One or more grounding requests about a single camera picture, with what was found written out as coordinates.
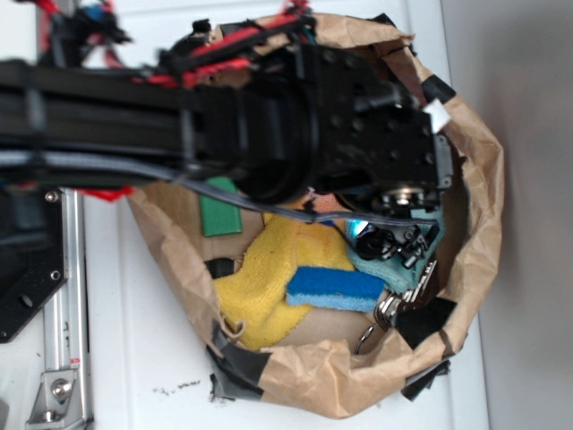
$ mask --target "paper bag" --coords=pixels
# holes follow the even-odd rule
[[[398,330],[390,330],[362,355],[354,355],[349,345],[355,334],[311,343],[299,336],[289,345],[281,342],[259,352],[245,350],[219,313],[217,293],[203,262],[240,256],[262,228],[260,215],[244,212],[250,221],[244,222],[247,227],[241,236],[213,241],[201,238],[197,227],[190,225],[197,222],[197,197],[174,185],[138,190],[130,203],[153,256],[207,348],[214,365],[214,392],[342,418],[403,389],[408,378],[462,348],[498,270],[503,153],[465,101],[416,58],[410,49],[412,36],[374,21],[328,14],[316,17],[319,43],[365,53],[381,77],[398,79],[423,105],[439,99],[452,117],[444,134],[459,157],[455,157],[454,184],[443,196],[447,234],[437,259],[439,296],[456,305],[443,329],[415,348]],[[212,33],[213,39],[220,37],[220,29]],[[275,37],[264,49],[286,42]],[[344,314],[338,312],[335,319],[344,319]],[[357,321],[349,326],[355,332],[363,329]]]

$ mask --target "yellow microfiber towel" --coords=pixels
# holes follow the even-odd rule
[[[239,272],[215,280],[221,313],[233,329],[245,322],[241,341],[251,350],[285,338],[312,309],[285,300],[299,266],[354,270],[346,243],[334,228],[268,214],[265,224]]]

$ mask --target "keys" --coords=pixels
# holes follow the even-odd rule
[[[433,271],[436,268],[437,262],[434,260],[428,262],[426,267],[423,268],[422,276],[415,289],[407,291],[403,294],[390,294],[384,300],[380,301],[373,310],[375,324],[371,325],[363,333],[362,337],[358,340],[356,345],[355,354],[360,353],[360,347],[372,335],[376,327],[381,327],[384,331],[388,331],[394,327],[395,316],[405,310],[415,310],[419,305],[416,300],[422,299],[426,291],[428,282],[432,277]]]

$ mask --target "gray cable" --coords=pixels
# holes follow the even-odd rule
[[[436,219],[393,219],[377,214],[351,211],[333,211],[323,213],[309,213],[296,211],[280,206],[273,206],[264,203],[254,202],[242,195],[229,193],[219,188],[209,185],[201,180],[185,178],[180,180],[180,172],[171,168],[143,163],[133,159],[123,159],[118,157],[86,154],[81,152],[57,152],[44,151],[42,156],[49,167],[70,168],[79,170],[102,170],[110,172],[128,173],[137,176],[145,176],[153,179],[162,179],[173,182],[176,179],[186,188],[198,194],[239,206],[249,211],[269,212],[277,215],[296,219],[302,222],[326,222],[334,219],[359,219],[386,226],[410,226],[412,224],[434,226],[438,225]],[[25,150],[0,150],[0,167],[2,168],[23,168],[31,157],[31,152]]]

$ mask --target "green eraser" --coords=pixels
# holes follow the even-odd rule
[[[213,177],[207,179],[206,182],[221,190],[236,193],[235,184],[226,177]],[[233,235],[243,232],[241,212],[238,207],[205,197],[204,195],[201,196],[200,202],[201,223],[205,237]]]

